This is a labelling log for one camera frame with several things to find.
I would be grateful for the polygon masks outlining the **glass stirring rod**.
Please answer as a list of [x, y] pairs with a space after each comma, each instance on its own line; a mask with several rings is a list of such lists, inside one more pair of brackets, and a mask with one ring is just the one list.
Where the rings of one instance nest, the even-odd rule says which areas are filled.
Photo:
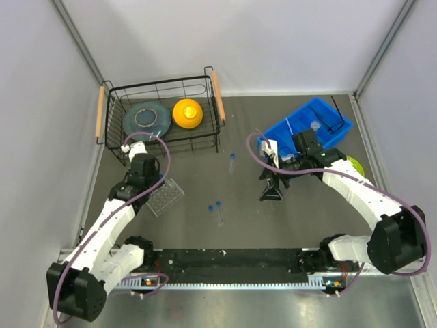
[[292, 130], [292, 127], [291, 127], [290, 121], [289, 121], [288, 118], [285, 118], [285, 121], [287, 122], [287, 126], [288, 126], [288, 128], [289, 128], [290, 135], [292, 136], [292, 135], [294, 134], [294, 132], [293, 132], [293, 130]]

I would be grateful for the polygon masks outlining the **small clear glass flask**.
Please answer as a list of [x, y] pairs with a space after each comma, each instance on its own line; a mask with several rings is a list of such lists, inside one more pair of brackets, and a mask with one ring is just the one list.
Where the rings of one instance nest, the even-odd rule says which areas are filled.
[[317, 121], [317, 120], [314, 120], [314, 121], [312, 121], [310, 123], [310, 127], [311, 127], [312, 130], [317, 132], [320, 129], [320, 127], [321, 127], [321, 123], [319, 121]]

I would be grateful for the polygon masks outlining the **plastic bag of cotton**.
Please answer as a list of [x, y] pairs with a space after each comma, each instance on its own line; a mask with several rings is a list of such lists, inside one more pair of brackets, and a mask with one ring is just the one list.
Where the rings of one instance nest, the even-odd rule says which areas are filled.
[[287, 154], [284, 156], [281, 155], [280, 158], [283, 162], [287, 162], [287, 163], [291, 163], [291, 162], [295, 161], [295, 159], [296, 159], [293, 154]]

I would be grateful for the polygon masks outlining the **black wire ring stand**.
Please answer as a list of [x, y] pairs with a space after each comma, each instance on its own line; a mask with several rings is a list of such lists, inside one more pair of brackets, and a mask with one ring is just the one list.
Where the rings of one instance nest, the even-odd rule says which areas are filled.
[[310, 101], [309, 108], [331, 135], [338, 133], [346, 126], [346, 120], [334, 96], [330, 97], [330, 103], [321, 98], [314, 98]]

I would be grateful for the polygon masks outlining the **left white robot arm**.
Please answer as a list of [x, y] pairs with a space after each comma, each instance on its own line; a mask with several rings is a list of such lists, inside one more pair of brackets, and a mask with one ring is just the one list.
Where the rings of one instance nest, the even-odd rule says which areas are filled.
[[67, 314], [89, 322], [101, 313], [108, 295], [132, 270], [147, 271], [155, 255], [144, 247], [145, 240], [121, 246], [112, 256], [117, 238], [147, 202], [148, 195], [162, 182], [157, 158], [146, 152], [130, 156], [130, 169], [109, 192], [102, 211], [63, 262], [54, 262], [46, 272], [48, 299], [55, 322]]

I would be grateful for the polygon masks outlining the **clear test tube rack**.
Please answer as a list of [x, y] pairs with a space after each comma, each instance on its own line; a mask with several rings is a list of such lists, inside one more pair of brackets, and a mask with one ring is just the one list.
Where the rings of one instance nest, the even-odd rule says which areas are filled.
[[172, 178], [166, 179], [159, 188], [151, 192], [146, 202], [151, 212], [159, 217], [174, 203], [185, 196], [185, 192]]

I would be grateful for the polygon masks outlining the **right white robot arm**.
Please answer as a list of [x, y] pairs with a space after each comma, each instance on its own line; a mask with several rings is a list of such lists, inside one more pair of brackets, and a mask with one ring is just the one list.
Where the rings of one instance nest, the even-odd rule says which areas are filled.
[[332, 271], [343, 261], [355, 261], [389, 275], [420, 259], [429, 262], [429, 234], [420, 208], [375, 187], [344, 153], [324, 148], [313, 130], [297, 133], [292, 139], [298, 157], [287, 162], [281, 160], [275, 140], [259, 136], [259, 154], [254, 158], [264, 168], [260, 179], [267, 182], [261, 200], [281, 200], [281, 188], [289, 188], [291, 178], [313, 175], [338, 192], [371, 230], [369, 236], [325, 238], [318, 254], [324, 269]]

